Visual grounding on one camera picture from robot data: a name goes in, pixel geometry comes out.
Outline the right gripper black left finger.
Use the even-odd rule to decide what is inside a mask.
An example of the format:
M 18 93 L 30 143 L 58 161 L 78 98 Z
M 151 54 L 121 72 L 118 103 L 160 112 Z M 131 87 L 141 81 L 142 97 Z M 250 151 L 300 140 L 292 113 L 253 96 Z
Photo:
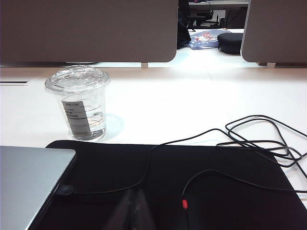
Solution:
M 115 230 L 130 230 L 132 228 L 132 218 L 136 205 L 136 193 L 129 189 L 124 193 L 117 208 L 115 220 Z

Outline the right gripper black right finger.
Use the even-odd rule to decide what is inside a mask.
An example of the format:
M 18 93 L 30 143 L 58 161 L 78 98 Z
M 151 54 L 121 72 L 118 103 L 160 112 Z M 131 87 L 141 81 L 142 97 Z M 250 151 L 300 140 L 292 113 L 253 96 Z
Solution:
M 134 229 L 155 230 L 155 223 L 143 190 L 137 192 L 134 208 Z

